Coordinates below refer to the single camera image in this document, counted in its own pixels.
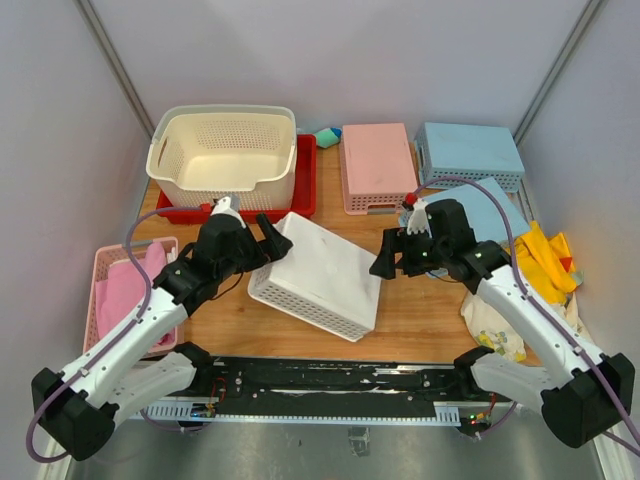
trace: wall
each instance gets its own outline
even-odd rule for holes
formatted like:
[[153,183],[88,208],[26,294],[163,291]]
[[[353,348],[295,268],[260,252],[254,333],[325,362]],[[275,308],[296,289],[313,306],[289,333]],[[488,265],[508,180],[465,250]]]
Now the wall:
[[0,2],[0,65],[0,476],[27,479],[31,378],[81,352],[93,254],[137,215],[147,140],[73,2]]
[[[598,344],[640,368],[640,3],[609,2],[522,146],[536,210],[586,272],[578,300]],[[636,377],[634,419],[640,424]]]
[[176,105],[285,105],[357,122],[514,130],[585,0],[94,0],[155,122]]

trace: basket handle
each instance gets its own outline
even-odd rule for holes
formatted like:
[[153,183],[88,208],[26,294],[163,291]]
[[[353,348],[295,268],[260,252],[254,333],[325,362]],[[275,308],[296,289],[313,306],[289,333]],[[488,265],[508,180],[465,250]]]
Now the basket handle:
[[160,168],[160,162],[162,161],[162,155],[164,155],[164,149],[167,148],[167,142],[169,141],[169,137],[164,139],[164,143],[162,144],[162,148],[160,149],[160,155],[158,155],[158,168]]

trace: red tray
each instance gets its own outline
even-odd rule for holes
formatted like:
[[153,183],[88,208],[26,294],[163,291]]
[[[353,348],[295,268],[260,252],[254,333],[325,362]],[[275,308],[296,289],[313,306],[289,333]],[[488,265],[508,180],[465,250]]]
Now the red tray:
[[[172,207],[164,192],[160,192],[156,208]],[[296,161],[296,183],[293,189],[293,200],[288,210],[241,210],[240,215],[247,223],[256,223],[259,213],[266,213],[271,223],[283,218],[287,213],[295,212],[305,218],[316,213],[316,137],[298,135],[298,160]],[[171,223],[180,225],[200,224],[211,215],[211,205],[201,205],[200,211],[160,213],[161,217]]]

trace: pink towel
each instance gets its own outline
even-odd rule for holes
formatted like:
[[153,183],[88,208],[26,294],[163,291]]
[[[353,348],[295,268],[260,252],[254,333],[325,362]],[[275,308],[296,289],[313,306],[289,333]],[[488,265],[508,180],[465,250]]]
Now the pink towel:
[[[167,264],[167,256],[161,243],[152,243],[145,258],[140,260],[151,281]],[[144,280],[129,261],[116,263],[109,268],[107,279],[96,282],[96,323],[98,336],[103,338],[125,318],[144,297]],[[174,330],[158,343],[174,341]]]

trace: yellow cloth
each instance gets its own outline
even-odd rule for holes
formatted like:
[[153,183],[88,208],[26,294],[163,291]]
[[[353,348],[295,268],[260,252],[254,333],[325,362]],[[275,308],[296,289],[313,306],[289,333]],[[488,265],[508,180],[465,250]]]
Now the yellow cloth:
[[538,223],[531,222],[531,231],[516,239],[515,244],[518,266],[533,288],[548,303],[564,305],[567,294],[578,286],[560,263],[560,258],[571,256],[564,235],[547,240]]

